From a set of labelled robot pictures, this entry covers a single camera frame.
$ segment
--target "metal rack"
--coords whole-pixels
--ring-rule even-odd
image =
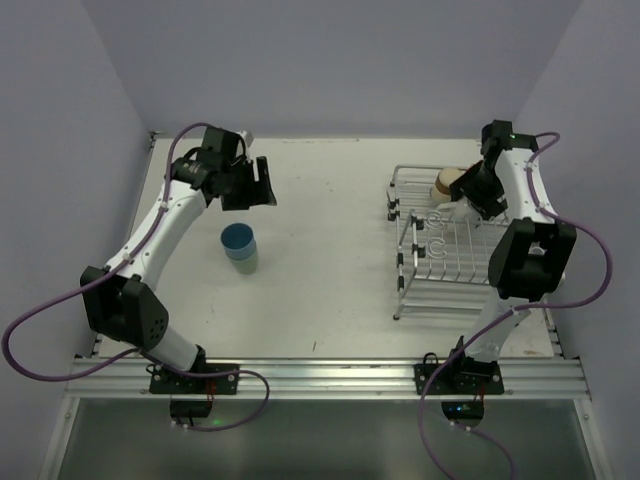
[[[406,310],[447,308],[446,294],[454,290],[442,284],[465,284],[471,296],[474,289],[485,295],[489,259],[509,223],[505,215],[488,222],[480,217],[456,220],[453,204],[438,205],[430,196],[440,170],[398,165],[387,191],[388,219],[395,222],[397,235],[394,320]],[[434,289],[430,282],[441,285]]]

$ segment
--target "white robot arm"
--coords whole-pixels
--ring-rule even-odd
[[[173,162],[169,198],[163,203],[165,183],[151,208],[126,245],[101,269],[88,267],[80,283],[86,285],[129,261],[117,275],[83,294],[89,326],[109,338],[125,342],[182,371],[193,370],[204,350],[169,325],[169,314],[153,293],[169,257],[193,221],[220,198],[223,210],[246,210],[254,205],[276,205],[267,159],[256,159],[258,177],[248,148],[248,132],[207,128],[202,146]],[[135,258],[129,252],[165,213],[155,232]]]
[[[452,200],[464,202],[474,215],[489,220],[506,213],[510,220],[489,261],[491,291],[487,301],[454,350],[508,310],[539,302],[558,287],[564,274],[577,234],[573,226],[543,215],[532,198],[528,169],[540,207],[553,212],[538,159],[530,161],[537,150],[535,136],[514,134],[511,122],[494,120],[482,130],[483,160],[451,184]],[[469,210],[465,213],[465,208],[460,208],[459,212],[468,214]],[[456,393],[504,393],[498,366],[500,350],[529,315],[528,311],[514,312],[456,357],[442,375],[447,388]]]
[[[530,150],[516,148],[502,151],[496,161],[495,174],[504,189],[504,199],[507,205],[505,213],[507,217],[512,220],[530,218],[534,223],[553,225],[555,221],[540,213],[535,207],[535,203],[531,197],[531,191],[529,190],[526,179],[527,168],[531,168],[532,170],[534,186],[540,201],[547,210],[551,212],[554,211],[547,197],[542,177],[540,176],[539,159],[536,158],[528,164],[530,157]],[[539,245],[533,244],[529,249],[529,254],[543,256],[545,250]],[[498,293],[498,289],[492,287],[487,301],[480,312],[480,316],[471,330],[467,332],[465,338],[471,338],[507,310],[511,310],[518,305],[523,305],[528,302],[528,297],[510,296],[508,298],[502,298]],[[527,318],[529,314],[530,311],[528,310],[521,311],[500,325],[492,328],[467,349],[467,355],[479,362],[497,361],[500,357],[500,350],[513,329],[516,328],[522,320]]]

